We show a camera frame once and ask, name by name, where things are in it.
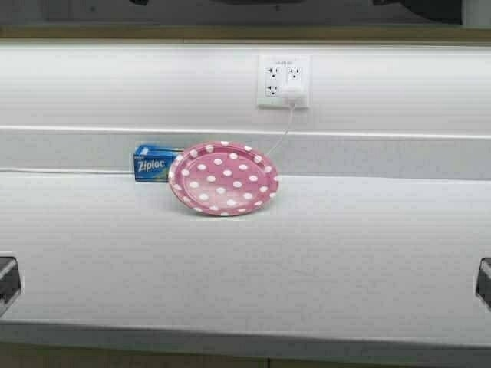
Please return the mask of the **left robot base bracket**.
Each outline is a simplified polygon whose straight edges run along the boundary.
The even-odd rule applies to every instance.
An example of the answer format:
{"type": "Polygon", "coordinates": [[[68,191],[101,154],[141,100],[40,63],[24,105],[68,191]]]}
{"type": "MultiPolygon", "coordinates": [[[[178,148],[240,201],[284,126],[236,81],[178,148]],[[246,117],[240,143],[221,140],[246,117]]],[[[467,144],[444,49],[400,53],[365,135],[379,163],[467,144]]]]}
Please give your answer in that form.
{"type": "Polygon", "coordinates": [[[21,293],[21,277],[15,257],[1,256],[1,313],[3,314],[21,293]]]}

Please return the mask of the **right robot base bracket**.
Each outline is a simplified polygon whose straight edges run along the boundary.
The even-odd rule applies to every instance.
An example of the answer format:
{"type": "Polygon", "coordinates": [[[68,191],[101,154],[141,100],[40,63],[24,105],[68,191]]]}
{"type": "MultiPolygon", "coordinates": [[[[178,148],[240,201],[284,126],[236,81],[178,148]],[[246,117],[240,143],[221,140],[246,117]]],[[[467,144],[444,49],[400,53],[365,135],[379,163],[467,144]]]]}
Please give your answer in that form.
{"type": "Polygon", "coordinates": [[[479,263],[479,270],[476,277],[476,296],[488,307],[491,308],[491,264],[490,258],[483,258],[479,263]]]}

